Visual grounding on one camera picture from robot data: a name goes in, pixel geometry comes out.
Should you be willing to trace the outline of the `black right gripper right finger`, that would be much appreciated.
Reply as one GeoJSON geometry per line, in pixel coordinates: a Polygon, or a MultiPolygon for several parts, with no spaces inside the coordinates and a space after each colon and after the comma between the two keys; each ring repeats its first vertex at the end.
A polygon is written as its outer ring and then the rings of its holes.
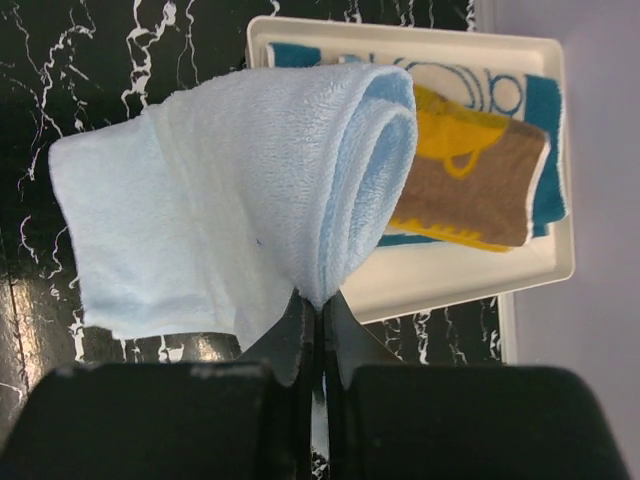
{"type": "Polygon", "coordinates": [[[334,296],[322,313],[334,479],[625,479],[600,403],[547,366],[401,361],[334,296]]]}

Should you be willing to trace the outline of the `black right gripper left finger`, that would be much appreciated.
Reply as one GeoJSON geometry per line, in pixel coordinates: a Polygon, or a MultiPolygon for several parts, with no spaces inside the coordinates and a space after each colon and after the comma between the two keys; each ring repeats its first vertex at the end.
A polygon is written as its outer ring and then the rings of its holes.
{"type": "Polygon", "coordinates": [[[64,366],[33,390],[5,479],[308,479],[315,315],[293,295],[231,362],[64,366]]]}

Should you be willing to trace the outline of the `light blue towel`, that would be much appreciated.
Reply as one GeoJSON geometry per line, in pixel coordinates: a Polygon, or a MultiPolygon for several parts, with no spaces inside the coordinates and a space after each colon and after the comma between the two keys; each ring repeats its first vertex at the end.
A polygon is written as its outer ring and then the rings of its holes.
{"type": "Polygon", "coordinates": [[[57,140],[85,324],[249,347],[372,254],[416,142],[411,76],[368,63],[237,71],[57,140]]]}

